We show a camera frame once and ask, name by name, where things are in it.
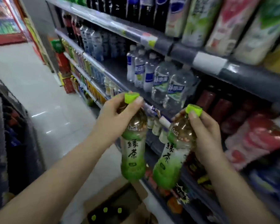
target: hand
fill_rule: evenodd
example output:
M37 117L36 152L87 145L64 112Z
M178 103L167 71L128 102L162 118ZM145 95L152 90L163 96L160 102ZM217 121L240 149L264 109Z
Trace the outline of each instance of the hand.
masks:
M177 121L185 115L185 109L181 110L172 121ZM219 124L206 112L198 117L195 112L189 113L189 120L197 135L196 157L204 165L209 158L223 152Z
M137 97L125 110L118 114L117 109L124 102L124 93L118 94L108 100L103 106L100 115L93 127L90 136L100 142L100 146L107 149L122 135L131 118L143 105L143 98Z

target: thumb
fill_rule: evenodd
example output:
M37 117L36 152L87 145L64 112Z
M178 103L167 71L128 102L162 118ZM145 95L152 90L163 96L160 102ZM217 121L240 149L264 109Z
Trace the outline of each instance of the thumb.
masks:
M119 114L119 118L124 123L128 124L131 118L137 113L137 111L143 105L143 97L137 97L132 103L130 103L122 113Z
M198 138L205 138L210 134L195 112L189 113L189 120Z

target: green tea bottle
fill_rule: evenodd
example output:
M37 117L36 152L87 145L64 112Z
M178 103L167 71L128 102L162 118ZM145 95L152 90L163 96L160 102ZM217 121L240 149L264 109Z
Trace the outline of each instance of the green tea bottle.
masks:
M171 189L176 185L183 162L186 161L190 150L196 147L197 137L188 118L188 114L192 111L200 116L202 108L188 105L186 115L171 124L167 136L168 142L153 168L153 179L164 189Z
M124 104L118 109L118 113L121 113L137 97L139 97L138 93L126 93L124 95ZM146 162L144 160L144 152L146 132L147 116L140 109L132 117L129 125L120 137L122 153L121 173L129 181L141 179L145 174Z

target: person's left hand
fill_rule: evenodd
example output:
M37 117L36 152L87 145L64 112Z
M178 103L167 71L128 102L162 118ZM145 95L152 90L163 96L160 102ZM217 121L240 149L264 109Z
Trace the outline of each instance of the person's left hand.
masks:
M122 102L124 102L124 93L120 93L108 100L104 104L96 124L90 133L90 136L100 141L100 145L104 148L110 147L122 135L131 118L143 105L143 98L140 96L137 97L122 113L118 114L117 109Z

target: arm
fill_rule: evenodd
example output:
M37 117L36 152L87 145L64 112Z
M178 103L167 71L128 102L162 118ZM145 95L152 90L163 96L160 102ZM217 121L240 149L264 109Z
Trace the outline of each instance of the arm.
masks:
M204 165L230 223L280 223L225 157L218 123L205 112L200 118L190 113L189 119L197 135L196 157Z
M121 113L119 94L107 101L90 135L0 210L1 224L58 223L104 151L142 106L138 97Z

